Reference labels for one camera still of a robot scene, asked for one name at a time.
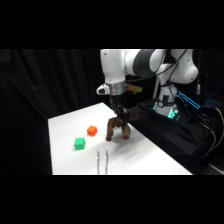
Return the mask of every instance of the black background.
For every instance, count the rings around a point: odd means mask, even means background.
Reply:
[[[224,49],[203,49],[208,92],[219,96],[224,96],[223,62]],[[150,100],[154,82],[136,82],[143,93],[129,93],[127,106]],[[100,49],[1,49],[0,174],[51,174],[47,120],[109,104],[108,97],[96,94],[103,83]]]

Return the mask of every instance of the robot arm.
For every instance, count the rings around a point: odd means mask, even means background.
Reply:
[[[193,49],[172,49],[172,57],[177,66],[162,64],[166,49],[104,49],[101,51],[101,63],[105,75],[105,84],[97,89],[99,95],[110,95],[114,112],[128,122],[125,105],[126,75],[151,78],[159,75],[160,96],[155,106],[158,114],[168,116],[174,108],[173,96],[177,89],[171,84],[190,84],[198,75],[192,59]]]
[[[104,49],[101,63],[105,84],[97,89],[99,95],[110,95],[115,113],[126,122],[125,105],[126,75],[151,78],[159,70],[165,49]]]

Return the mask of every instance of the red block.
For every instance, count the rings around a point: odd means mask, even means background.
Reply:
[[[94,126],[90,126],[87,130],[88,135],[94,137],[97,133],[97,128]]]

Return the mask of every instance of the metal tweezers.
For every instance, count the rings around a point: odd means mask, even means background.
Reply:
[[[105,167],[105,175],[108,173],[108,151],[105,151],[105,159],[106,159],[106,167]],[[100,175],[100,152],[97,151],[97,173]]]

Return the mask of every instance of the table surface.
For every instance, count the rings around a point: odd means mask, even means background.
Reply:
[[[99,150],[100,174],[104,175],[107,150],[108,175],[191,175],[131,125],[129,140],[123,140],[121,129],[117,128],[112,142],[107,142],[107,123],[112,117],[115,117],[114,112],[101,103],[49,119],[53,174],[97,175]],[[95,137],[87,135],[90,126],[98,129]],[[75,150],[75,139],[83,137],[86,140],[85,149]]]

